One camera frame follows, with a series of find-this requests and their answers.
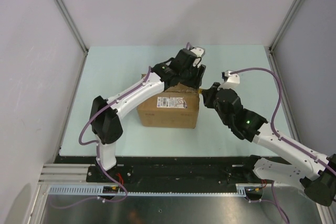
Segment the brown cardboard express box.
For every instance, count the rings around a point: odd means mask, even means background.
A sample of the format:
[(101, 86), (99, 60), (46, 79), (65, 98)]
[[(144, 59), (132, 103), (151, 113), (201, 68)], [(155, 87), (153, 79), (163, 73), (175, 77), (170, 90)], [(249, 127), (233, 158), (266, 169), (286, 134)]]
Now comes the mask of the brown cardboard express box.
[(142, 102), (137, 112), (143, 126), (194, 129), (199, 107), (198, 91), (179, 83)]

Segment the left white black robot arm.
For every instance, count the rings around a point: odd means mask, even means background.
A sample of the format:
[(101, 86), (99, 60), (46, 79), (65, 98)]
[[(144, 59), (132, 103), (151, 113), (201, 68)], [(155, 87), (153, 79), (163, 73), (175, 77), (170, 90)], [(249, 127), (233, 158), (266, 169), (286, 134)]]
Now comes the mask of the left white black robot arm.
[(121, 120), (145, 100), (179, 83), (198, 89), (206, 69), (201, 63), (204, 55), (201, 47), (183, 48), (175, 57), (149, 67), (145, 77), (123, 92), (108, 99), (94, 99), (90, 125), (98, 140), (97, 174), (103, 181), (110, 182), (116, 175), (116, 142), (123, 134)]

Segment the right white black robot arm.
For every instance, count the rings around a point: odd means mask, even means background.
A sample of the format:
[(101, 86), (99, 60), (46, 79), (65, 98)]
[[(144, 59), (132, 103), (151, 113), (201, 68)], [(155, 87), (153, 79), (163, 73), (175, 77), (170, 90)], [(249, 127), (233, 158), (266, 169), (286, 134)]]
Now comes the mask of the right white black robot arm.
[(319, 153), (285, 136), (264, 117), (244, 108), (233, 89), (223, 89), (218, 82), (201, 95), (205, 107), (214, 109), (236, 137), (267, 148), (286, 161), (255, 158), (254, 164), (242, 169), (245, 181), (273, 180), (303, 191), (320, 205), (331, 206), (335, 200), (335, 155)]

